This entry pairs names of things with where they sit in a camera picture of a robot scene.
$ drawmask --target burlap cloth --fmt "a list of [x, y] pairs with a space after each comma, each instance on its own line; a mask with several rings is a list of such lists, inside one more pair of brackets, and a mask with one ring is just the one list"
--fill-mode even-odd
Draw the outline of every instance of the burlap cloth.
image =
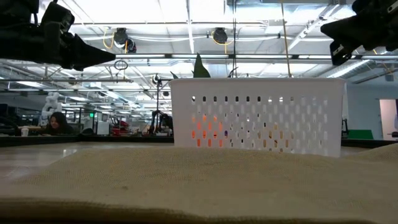
[[398, 145], [341, 159], [172, 147], [83, 151], [1, 186], [0, 220], [398, 223]]

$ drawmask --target white robot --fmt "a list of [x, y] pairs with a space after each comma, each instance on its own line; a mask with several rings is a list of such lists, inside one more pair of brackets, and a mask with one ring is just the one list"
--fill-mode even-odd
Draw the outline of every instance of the white robot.
[[58, 102], [59, 93], [49, 93], [45, 98], [45, 105], [42, 109], [40, 117], [40, 126], [46, 126], [49, 123], [49, 118], [54, 112], [62, 112], [62, 103]]

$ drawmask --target green plant leaf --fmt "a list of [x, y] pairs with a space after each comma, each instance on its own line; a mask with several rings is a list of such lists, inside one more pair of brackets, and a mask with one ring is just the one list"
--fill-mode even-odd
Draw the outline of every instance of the green plant leaf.
[[197, 54], [197, 60], [195, 61], [195, 67], [193, 69], [194, 78], [211, 78], [209, 71], [203, 66], [201, 57]]
[[173, 75], [173, 79], [178, 79], [178, 76], [174, 74], [173, 72], [170, 72]]

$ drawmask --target basket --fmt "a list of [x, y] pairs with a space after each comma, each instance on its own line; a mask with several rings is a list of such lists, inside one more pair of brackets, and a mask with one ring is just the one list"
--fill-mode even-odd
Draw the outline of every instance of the basket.
[[173, 80], [175, 146], [338, 157], [344, 85], [339, 78]]

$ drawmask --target woman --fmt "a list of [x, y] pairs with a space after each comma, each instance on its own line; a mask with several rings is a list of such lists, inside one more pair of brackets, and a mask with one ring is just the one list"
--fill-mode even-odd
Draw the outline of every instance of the woman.
[[73, 134], [73, 128], [68, 125], [67, 118], [61, 112], [54, 112], [50, 117], [50, 124], [45, 130], [46, 134]]

